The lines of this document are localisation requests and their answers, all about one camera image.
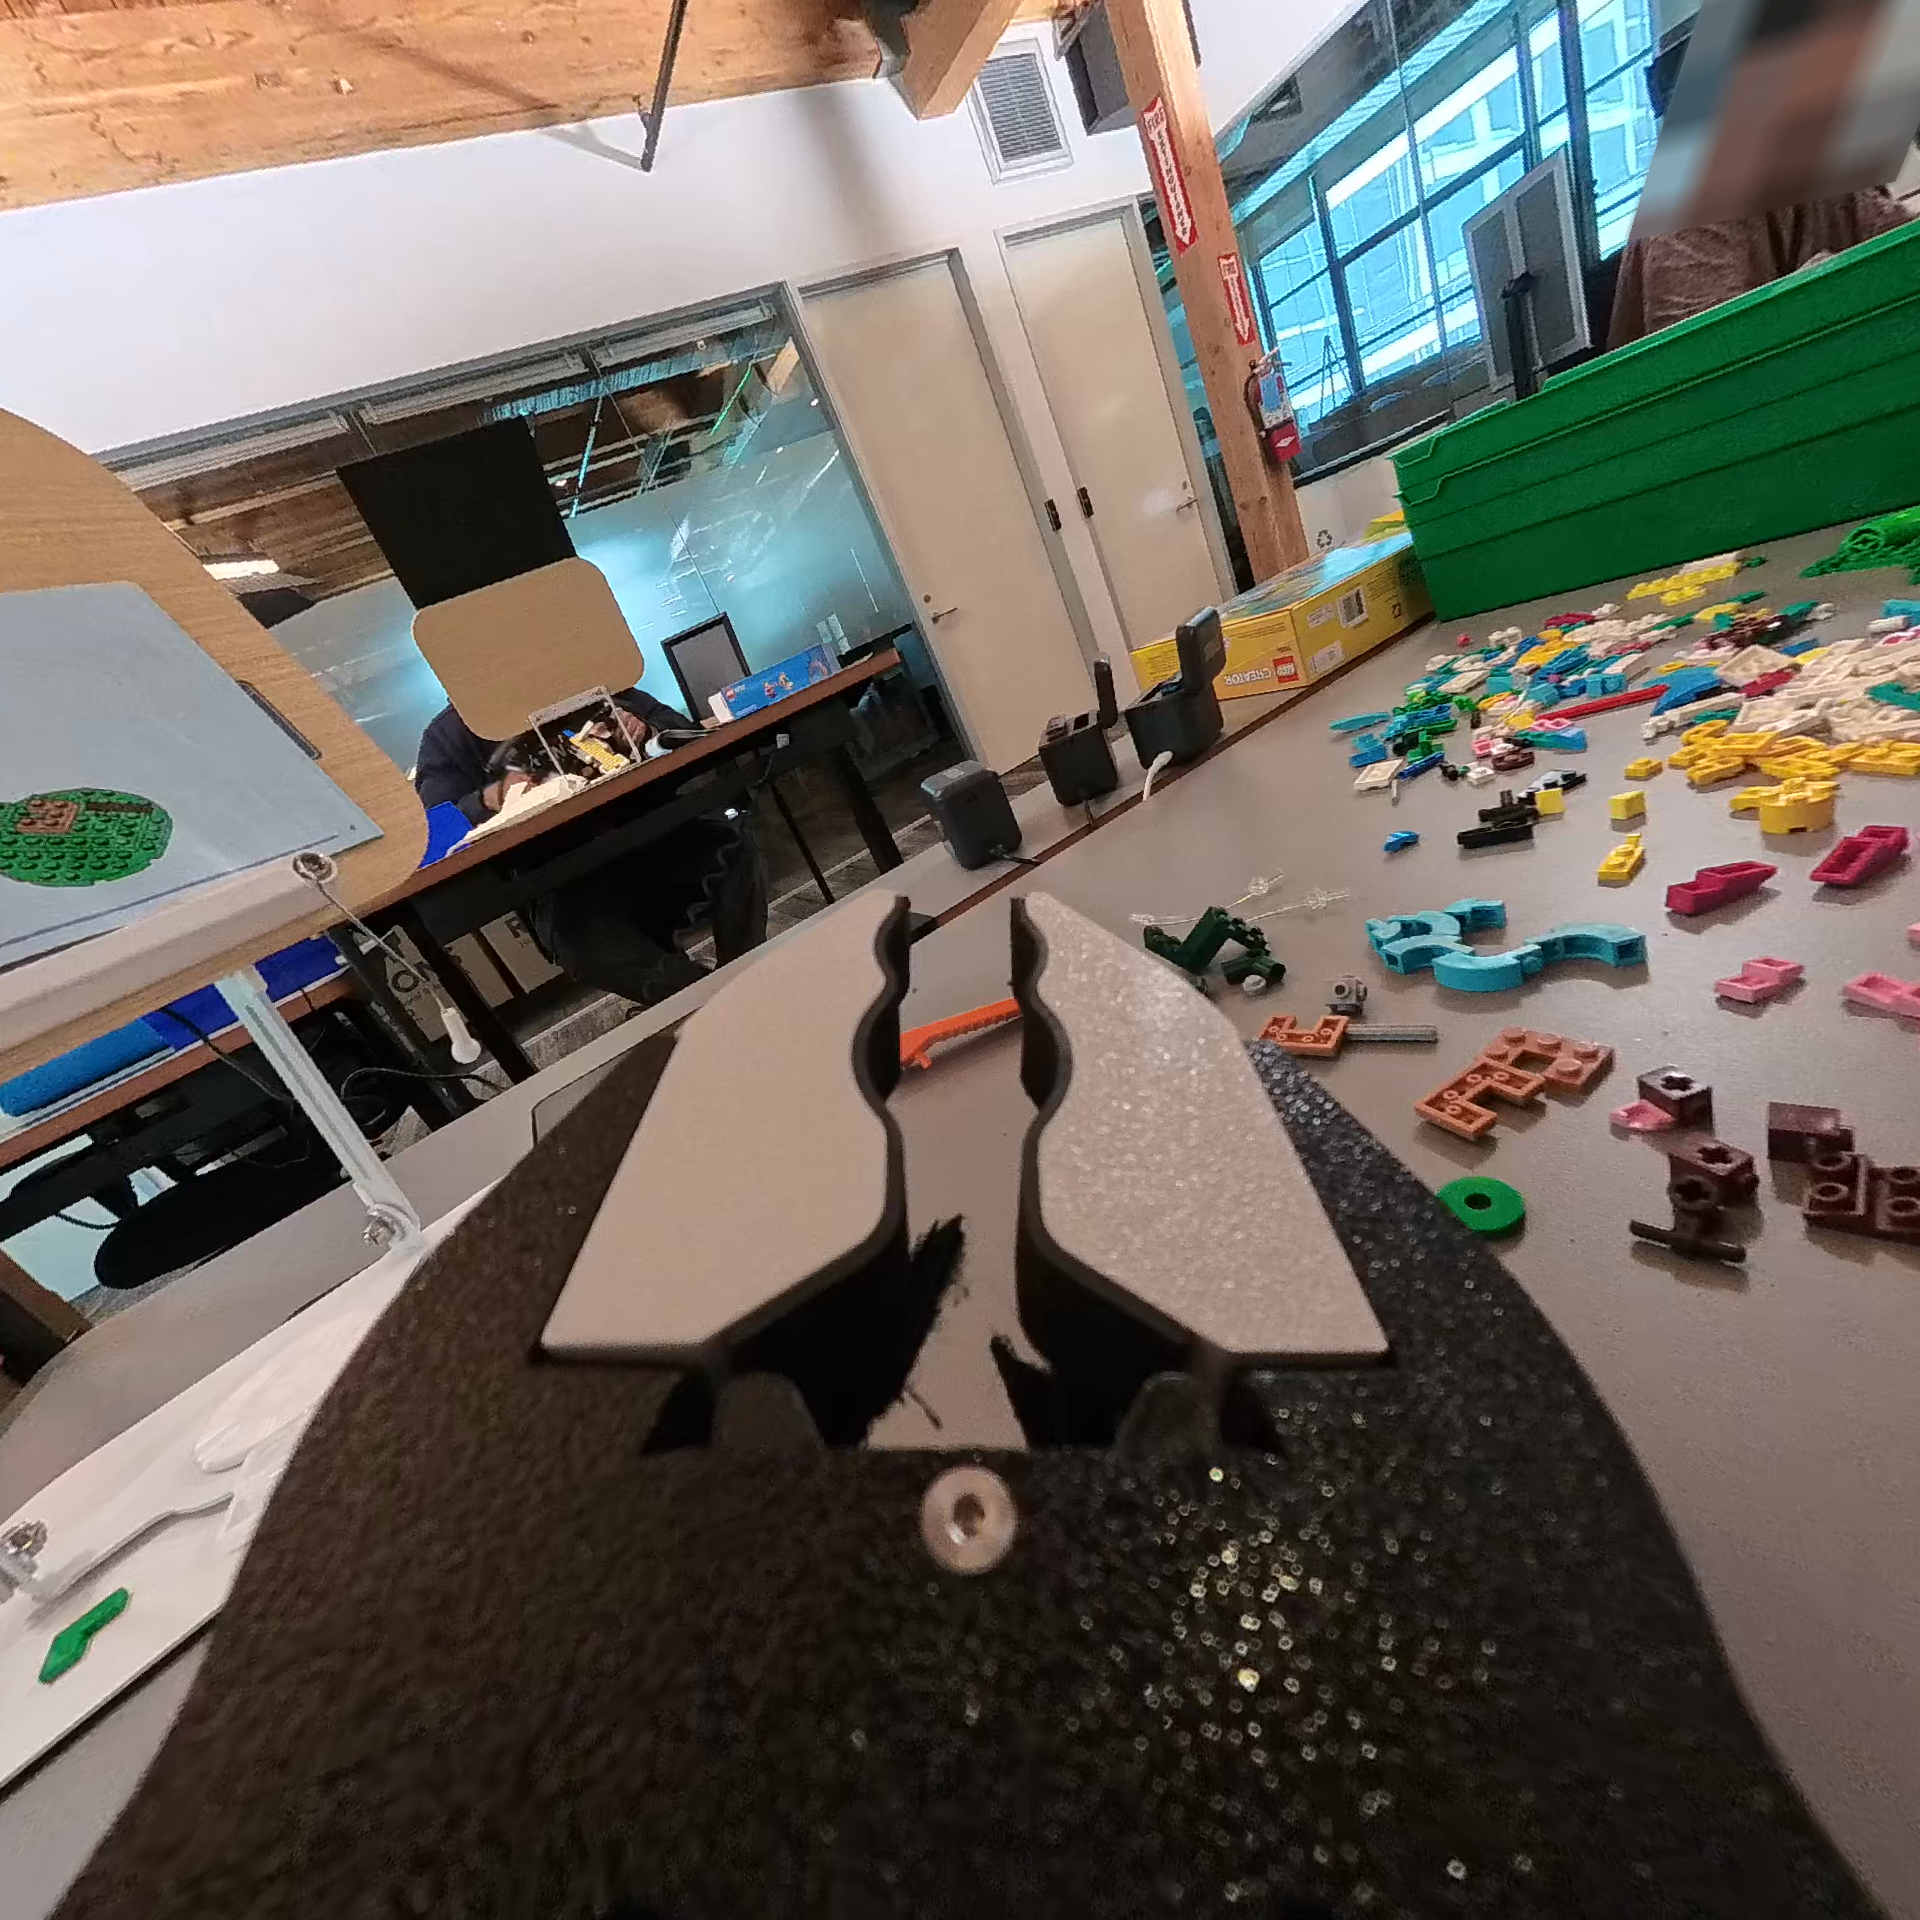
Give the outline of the black panel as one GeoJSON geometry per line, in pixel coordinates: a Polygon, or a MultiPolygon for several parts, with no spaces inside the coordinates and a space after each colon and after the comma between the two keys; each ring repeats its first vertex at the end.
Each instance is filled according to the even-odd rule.
{"type": "Polygon", "coordinates": [[[522,419],[501,419],[347,463],[339,481],[424,612],[579,556],[539,452],[522,419]]]}

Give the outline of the dark brown lego plate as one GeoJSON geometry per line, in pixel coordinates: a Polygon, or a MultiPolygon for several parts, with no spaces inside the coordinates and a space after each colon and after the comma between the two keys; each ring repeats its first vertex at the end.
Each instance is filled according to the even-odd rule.
{"type": "Polygon", "coordinates": [[[1919,1244],[1919,1166],[1842,1149],[1810,1160],[1800,1204],[1810,1227],[1919,1244]]]}

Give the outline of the small black monitor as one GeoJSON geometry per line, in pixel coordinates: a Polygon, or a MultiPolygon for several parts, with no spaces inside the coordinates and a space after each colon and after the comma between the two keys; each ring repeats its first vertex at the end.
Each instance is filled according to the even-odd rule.
{"type": "Polygon", "coordinates": [[[716,708],[713,701],[749,678],[749,659],[726,612],[667,636],[663,659],[680,687],[685,712],[695,724],[726,724],[733,718],[726,707],[716,708]]]}

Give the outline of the dark grey power adapter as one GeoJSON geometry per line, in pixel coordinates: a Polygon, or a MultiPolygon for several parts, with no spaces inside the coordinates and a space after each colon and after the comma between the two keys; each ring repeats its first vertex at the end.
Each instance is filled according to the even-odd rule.
{"type": "Polygon", "coordinates": [[[999,775],[978,759],[961,759],[922,781],[940,838],[964,872],[998,865],[1021,844],[999,775]]]}

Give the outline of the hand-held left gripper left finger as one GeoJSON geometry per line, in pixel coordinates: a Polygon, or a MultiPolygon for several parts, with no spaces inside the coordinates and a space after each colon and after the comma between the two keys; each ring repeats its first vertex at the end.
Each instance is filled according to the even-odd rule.
{"type": "Polygon", "coordinates": [[[864,894],[685,1021],[541,1331],[565,1361],[705,1366],[904,1247],[910,905],[864,894]]]}

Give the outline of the orange brick separator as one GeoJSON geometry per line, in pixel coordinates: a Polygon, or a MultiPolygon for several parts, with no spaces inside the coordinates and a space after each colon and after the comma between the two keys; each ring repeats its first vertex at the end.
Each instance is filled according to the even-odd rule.
{"type": "Polygon", "coordinates": [[[900,1063],[903,1068],[929,1068],[933,1054],[956,1042],[971,1038],[991,1032],[998,1026],[1006,1026],[1012,1021],[1021,1019],[1021,1006],[1020,1000],[998,1000],[988,1006],[978,1006],[964,1014],[953,1014],[926,1025],[917,1025],[903,1032],[900,1038],[900,1063]]]}

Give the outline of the pile of mixed lego pieces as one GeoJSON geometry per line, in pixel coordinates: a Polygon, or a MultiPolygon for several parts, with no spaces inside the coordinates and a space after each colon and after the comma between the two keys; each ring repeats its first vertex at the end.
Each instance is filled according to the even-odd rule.
{"type": "Polygon", "coordinates": [[[1919,512],[1811,562],[1771,545],[1586,590],[1430,659],[1393,707],[1344,718],[1356,789],[1439,774],[1561,774],[1635,724],[1627,781],[1733,788],[1765,831],[1824,830],[1846,775],[1919,779],[1919,512]]]}

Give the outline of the lego instruction booklet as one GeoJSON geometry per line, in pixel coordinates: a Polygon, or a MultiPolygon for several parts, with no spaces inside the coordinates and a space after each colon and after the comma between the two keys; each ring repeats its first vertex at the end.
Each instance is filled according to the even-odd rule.
{"type": "Polygon", "coordinates": [[[133,584],[3,595],[3,964],[377,823],[133,584]]]}

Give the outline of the black wall speaker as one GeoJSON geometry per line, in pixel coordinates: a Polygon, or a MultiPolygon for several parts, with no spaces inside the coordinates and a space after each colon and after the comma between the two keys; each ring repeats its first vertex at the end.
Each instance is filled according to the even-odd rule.
{"type": "Polygon", "coordinates": [[[1130,129],[1137,115],[1123,76],[1109,2],[1073,2],[1056,13],[1056,50],[1087,135],[1130,129]]]}

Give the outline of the teal curved lego piece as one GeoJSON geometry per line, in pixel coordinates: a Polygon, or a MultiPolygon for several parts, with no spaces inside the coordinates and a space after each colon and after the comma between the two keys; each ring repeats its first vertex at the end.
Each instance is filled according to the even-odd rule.
{"type": "Polygon", "coordinates": [[[1540,939],[1485,952],[1472,947],[1440,948],[1430,959],[1430,973],[1440,987],[1458,994],[1511,994],[1561,964],[1600,964],[1614,971],[1644,966],[1646,941],[1640,930],[1624,925],[1564,925],[1540,939]]]}
{"type": "Polygon", "coordinates": [[[1501,933],[1507,905],[1500,899],[1455,899],[1448,908],[1427,908],[1409,916],[1365,922],[1372,952],[1397,973],[1433,971],[1439,958],[1472,952],[1468,934],[1501,933]]]}

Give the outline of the tall black charging case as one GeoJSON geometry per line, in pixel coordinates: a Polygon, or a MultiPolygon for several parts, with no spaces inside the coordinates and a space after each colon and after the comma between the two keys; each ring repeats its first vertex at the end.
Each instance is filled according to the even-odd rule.
{"type": "Polygon", "coordinates": [[[1126,708],[1126,724],[1137,745],[1140,766],[1190,766],[1206,756],[1222,738],[1222,708],[1215,690],[1228,659],[1222,618],[1217,608],[1197,612],[1172,636],[1172,678],[1126,708]]]}

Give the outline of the grey computer monitor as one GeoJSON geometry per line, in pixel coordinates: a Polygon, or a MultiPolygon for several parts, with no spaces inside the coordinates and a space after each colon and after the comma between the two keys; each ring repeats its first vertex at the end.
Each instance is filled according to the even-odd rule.
{"type": "Polygon", "coordinates": [[[1521,401],[1593,347],[1573,166],[1553,153],[1462,226],[1492,385],[1521,401]]]}

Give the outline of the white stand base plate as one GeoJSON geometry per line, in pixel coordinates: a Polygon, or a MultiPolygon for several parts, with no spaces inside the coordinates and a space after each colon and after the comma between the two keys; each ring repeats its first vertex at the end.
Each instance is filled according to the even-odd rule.
{"type": "Polygon", "coordinates": [[[3,1589],[6,1786],[220,1612],[304,1424],[419,1262],[474,1209],[469,1198],[430,1223],[59,1473],[3,1523],[46,1536],[28,1555],[25,1586],[3,1589]],[[39,1660],[59,1626],[123,1586],[123,1618],[80,1668],[42,1685],[39,1660]]]}

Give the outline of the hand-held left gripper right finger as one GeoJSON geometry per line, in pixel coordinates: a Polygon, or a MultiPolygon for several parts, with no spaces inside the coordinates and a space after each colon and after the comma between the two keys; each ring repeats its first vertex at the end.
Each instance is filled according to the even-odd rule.
{"type": "Polygon", "coordinates": [[[1235,1021],[1051,894],[1012,916],[1020,1300],[1098,1304],[1204,1374],[1365,1368],[1387,1333],[1235,1021]]]}

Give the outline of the wooden pillar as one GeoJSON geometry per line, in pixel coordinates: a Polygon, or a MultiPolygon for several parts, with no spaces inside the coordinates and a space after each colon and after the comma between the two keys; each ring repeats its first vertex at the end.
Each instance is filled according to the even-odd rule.
{"type": "Polygon", "coordinates": [[[1164,94],[1179,129],[1179,149],[1197,214],[1197,244],[1187,255],[1169,251],[1172,274],[1215,421],[1215,443],[1236,509],[1246,559],[1253,580],[1263,584],[1303,565],[1310,542],[1289,471],[1267,463],[1246,407],[1246,375],[1263,357],[1263,347],[1236,347],[1215,266],[1217,255],[1236,251],[1242,260],[1242,251],[1204,101],[1187,5],[1109,2],[1109,16],[1134,115],[1154,94],[1164,94]]]}

